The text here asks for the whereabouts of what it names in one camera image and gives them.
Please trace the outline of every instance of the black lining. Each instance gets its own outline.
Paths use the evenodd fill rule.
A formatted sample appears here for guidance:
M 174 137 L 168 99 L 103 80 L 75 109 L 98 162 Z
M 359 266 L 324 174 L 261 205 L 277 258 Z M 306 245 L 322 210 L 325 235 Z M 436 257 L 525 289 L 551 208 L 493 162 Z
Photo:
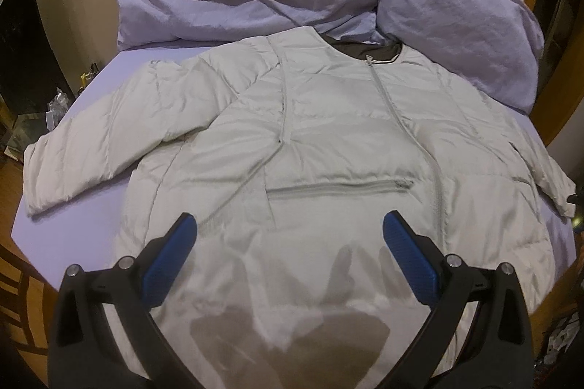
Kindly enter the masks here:
M 320 37 L 337 51 L 362 61 L 365 61 L 367 56 L 371 56 L 374 61 L 391 61 L 401 53 L 403 48 L 403 43 L 397 39 L 392 40 L 386 46 L 380 46 L 368 45 L 357 41 L 338 40 L 326 35 L 320 35 Z

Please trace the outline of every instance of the blue gripper pad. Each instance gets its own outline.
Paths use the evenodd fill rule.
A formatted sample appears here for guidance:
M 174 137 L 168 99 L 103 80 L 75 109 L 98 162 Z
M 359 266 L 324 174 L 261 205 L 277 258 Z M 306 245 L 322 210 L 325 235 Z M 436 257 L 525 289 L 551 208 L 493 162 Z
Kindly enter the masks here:
M 197 240 L 197 222 L 183 214 L 142 278 L 142 303 L 148 309 L 162 305 Z
M 416 234 L 397 211 L 386 214 L 383 238 L 418 301 L 434 308 L 440 299 L 439 276 L 416 244 Z

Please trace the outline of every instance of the plastic bag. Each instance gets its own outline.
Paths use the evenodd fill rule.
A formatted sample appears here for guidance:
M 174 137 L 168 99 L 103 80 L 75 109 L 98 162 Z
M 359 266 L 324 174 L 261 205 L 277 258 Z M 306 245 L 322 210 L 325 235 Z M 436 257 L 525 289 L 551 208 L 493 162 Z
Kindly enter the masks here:
M 63 117 L 65 117 L 66 112 L 69 110 L 69 107 L 71 107 L 71 101 L 67 95 L 57 87 L 57 95 L 49 102 L 49 114 L 52 116 L 53 120 L 53 127 L 49 127 L 49 130 L 52 130 L 59 125 L 59 122 L 63 120 Z

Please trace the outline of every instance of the metal screw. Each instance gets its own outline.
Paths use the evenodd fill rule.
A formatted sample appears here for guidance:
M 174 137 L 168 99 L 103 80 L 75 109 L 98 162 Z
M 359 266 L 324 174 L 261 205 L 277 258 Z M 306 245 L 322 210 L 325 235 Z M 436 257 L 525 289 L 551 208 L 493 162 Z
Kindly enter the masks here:
M 446 263 L 451 267 L 460 267 L 462 265 L 462 259 L 456 254 L 448 254 L 446 256 Z
M 134 265 L 134 258 L 132 256 L 122 257 L 118 260 L 118 267 L 124 270 L 130 268 L 132 265 Z
M 503 271 L 504 274 L 507 275 L 511 275 L 515 271 L 515 269 L 509 262 L 503 262 L 501 264 L 501 270 Z
M 81 270 L 81 267 L 78 266 L 77 264 L 73 264 L 70 265 L 69 267 L 67 267 L 67 275 L 69 275 L 69 277 L 75 277 L 75 275 L 77 275 L 79 273 L 79 271 Z

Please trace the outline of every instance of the down jacket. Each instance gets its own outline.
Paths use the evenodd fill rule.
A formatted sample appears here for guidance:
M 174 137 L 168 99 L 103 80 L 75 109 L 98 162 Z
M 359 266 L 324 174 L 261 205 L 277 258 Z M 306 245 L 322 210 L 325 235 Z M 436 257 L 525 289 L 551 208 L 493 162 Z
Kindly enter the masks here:
M 512 263 L 530 311 L 554 278 L 537 186 L 573 212 L 574 184 L 465 79 L 409 47 L 348 57 L 310 27 L 145 64 L 26 150 L 28 212 L 136 160 L 115 258 L 196 217 L 153 315 L 209 389 L 375 387 L 429 313 L 382 239 L 393 209 L 444 254 Z

